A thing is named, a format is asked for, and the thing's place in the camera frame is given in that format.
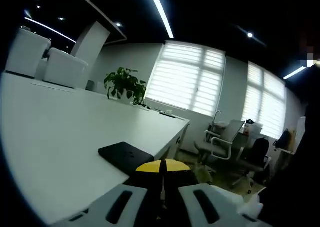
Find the window blinds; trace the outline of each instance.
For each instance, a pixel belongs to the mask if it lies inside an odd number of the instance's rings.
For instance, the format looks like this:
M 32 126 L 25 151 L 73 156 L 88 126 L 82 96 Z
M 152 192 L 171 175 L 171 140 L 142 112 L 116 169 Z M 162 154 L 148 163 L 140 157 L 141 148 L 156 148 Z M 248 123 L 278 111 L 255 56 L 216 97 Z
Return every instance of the window blinds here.
M 146 98 L 213 116 L 224 66 L 222 51 L 168 41 L 154 66 Z
M 283 133 L 286 115 L 286 88 L 284 82 L 264 69 L 249 63 L 248 86 L 243 120 L 252 119 L 263 125 L 261 133 L 279 139 Z

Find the faucet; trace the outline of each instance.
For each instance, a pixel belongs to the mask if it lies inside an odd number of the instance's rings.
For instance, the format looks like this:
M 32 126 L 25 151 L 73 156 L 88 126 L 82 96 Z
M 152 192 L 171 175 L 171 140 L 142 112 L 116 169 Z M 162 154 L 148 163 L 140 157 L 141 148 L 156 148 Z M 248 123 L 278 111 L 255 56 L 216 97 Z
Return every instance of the faucet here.
M 217 114 L 220 113 L 220 115 L 222 114 L 222 112 L 220 110 L 216 111 L 214 116 L 213 116 L 213 121 L 212 121 L 212 124 L 215 123 L 215 120 L 216 120 L 216 117 L 217 117 Z

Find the white pillar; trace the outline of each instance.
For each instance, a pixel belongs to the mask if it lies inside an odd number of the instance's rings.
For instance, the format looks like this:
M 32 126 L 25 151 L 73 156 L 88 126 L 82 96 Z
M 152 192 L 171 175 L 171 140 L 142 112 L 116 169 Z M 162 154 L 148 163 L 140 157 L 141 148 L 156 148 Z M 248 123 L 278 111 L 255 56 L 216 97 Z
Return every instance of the white pillar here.
M 103 48 L 110 32 L 100 23 L 88 26 L 75 43 L 71 55 L 87 62 L 88 67 L 83 72 L 78 88 L 85 89 L 91 70 Z

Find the white table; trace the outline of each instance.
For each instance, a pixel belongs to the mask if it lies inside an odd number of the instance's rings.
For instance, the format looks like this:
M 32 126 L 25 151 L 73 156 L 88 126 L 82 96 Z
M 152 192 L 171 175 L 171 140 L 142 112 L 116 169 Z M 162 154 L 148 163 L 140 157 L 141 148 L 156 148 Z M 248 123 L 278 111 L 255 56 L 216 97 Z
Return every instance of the white table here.
M 1 81 L 1 118 L 11 173 L 47 224 L 84 210 L 128 179 L 99 148 L 127 142 L 157 160 L 189 123 L 8 73 Z

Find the black ceiling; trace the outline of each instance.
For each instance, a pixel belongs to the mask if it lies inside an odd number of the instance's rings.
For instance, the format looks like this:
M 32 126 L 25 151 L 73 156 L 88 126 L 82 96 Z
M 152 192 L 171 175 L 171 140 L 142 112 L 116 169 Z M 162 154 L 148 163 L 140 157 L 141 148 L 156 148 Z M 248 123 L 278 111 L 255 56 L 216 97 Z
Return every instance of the black ceiling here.
M 123 43 L 164 43 L 169 36 L 153 0 L 90 0 L 113 22 L 122 24 Z M 280 78 L 304 65 L 307 52 L 320 56 L 317 0 L 160 0 L 174 40 L 206 45 L 228 56 L 254 62 Z M 32 18 L 77 40 L 99 21 L 111 35 L 123 36 L 85 0 L 32 0 L 26 7 Z M 52 39 L 52 46 L 70 52 L 74 43 L 25 20 L 24 25 Z M 252 32 L 250 39 L 242 30 Z M 289 87 L 299 96 L 303 72 Z

